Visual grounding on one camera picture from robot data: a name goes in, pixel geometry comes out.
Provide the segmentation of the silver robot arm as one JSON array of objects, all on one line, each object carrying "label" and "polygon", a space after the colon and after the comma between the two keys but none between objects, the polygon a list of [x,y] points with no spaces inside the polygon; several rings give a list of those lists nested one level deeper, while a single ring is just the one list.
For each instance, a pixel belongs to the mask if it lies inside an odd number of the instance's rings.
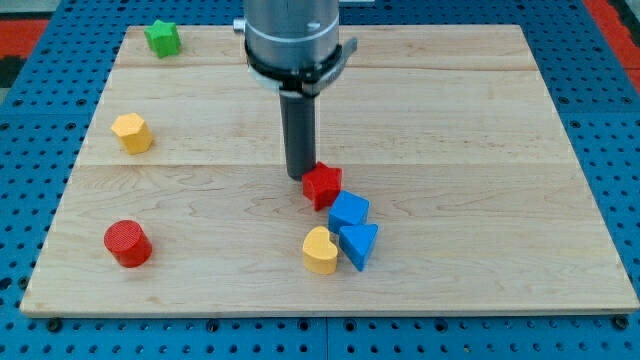
[{"label": "silver robot arm", "polygon": [[343,72],[358,40],[340,41],[338,0],[244,0],[233,31],[244,37],[249,72],[288,97],[319,95]]}]

